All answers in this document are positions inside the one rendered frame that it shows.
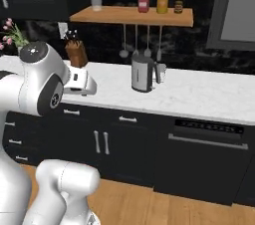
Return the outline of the hanging silver ladle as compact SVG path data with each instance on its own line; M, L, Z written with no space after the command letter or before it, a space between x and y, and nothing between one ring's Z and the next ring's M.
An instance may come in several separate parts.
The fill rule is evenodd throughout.
M120 51L120 56L126 58L128 56L127 50L127 27L124 27L124 48Z

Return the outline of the wooden wall shelf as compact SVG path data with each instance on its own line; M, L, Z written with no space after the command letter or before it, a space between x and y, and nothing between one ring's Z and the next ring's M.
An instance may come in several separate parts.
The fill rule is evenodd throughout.
M150 25L171 27L192 27L193 11L184 8L180 14L175 14L169 8L165 14L158 14L155 8L147 13L139 13L136 7L103 6L101 11L94 11L91 7L70 17L71 22Z

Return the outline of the pink flower plant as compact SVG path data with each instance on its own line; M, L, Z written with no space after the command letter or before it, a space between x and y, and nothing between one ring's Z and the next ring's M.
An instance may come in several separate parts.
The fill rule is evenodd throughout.
M22 48L28 44L29 41L22 34L17 24L8 18L0 31L0 51L3 51L7 46L14 45L17 52L20 53Z

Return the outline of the black cupboard door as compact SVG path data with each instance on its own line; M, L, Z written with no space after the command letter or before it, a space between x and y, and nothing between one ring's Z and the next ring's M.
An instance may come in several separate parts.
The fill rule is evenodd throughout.
M152 187L153 133L147 128L112 124L109 134L110 154L104 153L102 176L120 182Z
M87 120L62 118L53 128L51 138L54 158L100 167L94 130Z

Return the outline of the yellow spice jar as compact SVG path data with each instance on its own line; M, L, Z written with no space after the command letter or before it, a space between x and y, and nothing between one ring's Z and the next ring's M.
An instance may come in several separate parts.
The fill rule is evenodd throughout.
M157 0L156 12L158 14L164 14L168 9L168 0Z

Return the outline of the red spice jar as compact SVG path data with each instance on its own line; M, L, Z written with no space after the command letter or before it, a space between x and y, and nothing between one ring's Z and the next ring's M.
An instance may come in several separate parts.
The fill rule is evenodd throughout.
M149 10L149 0L137 0L139 13L146 13Z

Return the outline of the white wall outlet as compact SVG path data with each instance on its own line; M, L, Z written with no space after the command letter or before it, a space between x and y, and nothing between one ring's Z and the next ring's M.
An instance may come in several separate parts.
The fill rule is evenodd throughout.
M59 22L58 23L60 38L63 39L66 32L68 31L68 24L65 22Z

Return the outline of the hanging silver spoon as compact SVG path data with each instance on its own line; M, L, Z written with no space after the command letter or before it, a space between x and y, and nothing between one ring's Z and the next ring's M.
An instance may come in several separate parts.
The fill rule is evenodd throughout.
M151 50L149 48L149 25L147 25L147 33L146 33L146 49L144 50L145 57L151 57Z

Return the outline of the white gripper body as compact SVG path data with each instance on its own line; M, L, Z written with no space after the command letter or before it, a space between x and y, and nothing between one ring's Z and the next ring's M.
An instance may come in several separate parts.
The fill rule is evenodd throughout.
M97 92L97 83L89 75L73 75L64 86L65 94L94 95Z

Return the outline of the silver electric kettle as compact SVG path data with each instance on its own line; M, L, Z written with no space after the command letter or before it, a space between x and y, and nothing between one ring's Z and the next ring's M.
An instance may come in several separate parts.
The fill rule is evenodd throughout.
M152 74L155 81L161 83L161 73L166 71L166 64L157 63L152 58L133 55L131 57L131 88L137 92L149 93L152 90Z

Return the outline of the black dishwasher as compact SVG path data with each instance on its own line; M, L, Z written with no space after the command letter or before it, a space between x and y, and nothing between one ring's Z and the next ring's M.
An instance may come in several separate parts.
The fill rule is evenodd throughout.
M168 134L232 144L248 150L168 139ZM223 205L233 203L252 157L255 126L166 116L156 142L156 192Z

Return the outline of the wooden knife block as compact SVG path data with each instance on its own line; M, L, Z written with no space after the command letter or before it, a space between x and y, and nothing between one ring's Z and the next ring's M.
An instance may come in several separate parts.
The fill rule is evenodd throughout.
M82 68L88 62L85 46L78 36L77 30L68 30L65 33L66 46L68 57L72 67Z

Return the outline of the hanging silver spatula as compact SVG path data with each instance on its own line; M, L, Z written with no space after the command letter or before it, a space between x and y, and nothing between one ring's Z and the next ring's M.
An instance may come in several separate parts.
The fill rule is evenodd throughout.
M137 48L137 43L138 43L138 25L135 25L134 27L134 35L135 35L135 40L134 40L134 51L132 53L133 56L138 56L139 51Z

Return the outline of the grey window frame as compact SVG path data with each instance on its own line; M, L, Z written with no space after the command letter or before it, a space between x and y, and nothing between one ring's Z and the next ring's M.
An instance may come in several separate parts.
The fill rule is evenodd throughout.
M214 0L206 48L255 52L255 0Z

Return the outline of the black drawer front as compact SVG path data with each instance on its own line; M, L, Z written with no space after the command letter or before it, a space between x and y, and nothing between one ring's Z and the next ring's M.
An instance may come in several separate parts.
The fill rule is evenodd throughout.
M130 117L136 118L137 122L119 121L119 117ZM121 110L109 110L108 119L111 124L119 126L128 126L132 128L152 128L154 127L155 116L148 113L142 112L129 112Z
M9 143L8 139L22 140L22 145ZM36 133L36 132L20 132L18 130L4 131L3 145L4 146L23 146L23 147L43 147L50 144L54 144L56 138L53 134L47 132Z
M5 124L5 128L20 132L43 133L55 130L58 127L58 123L50 116L40 117L18 112L8 112L5 122L15 122L15 126Z
M18 163L37 166L41 161L56 156L57 150L54 147L23 147L5 146L7 154ZM15 156L28 157L28 161L16 159Z
M65 114L63 110L80 111L80 115ZM54 116L69 123L107 123L106 110L98 107L79 106L71 104L60 104Z

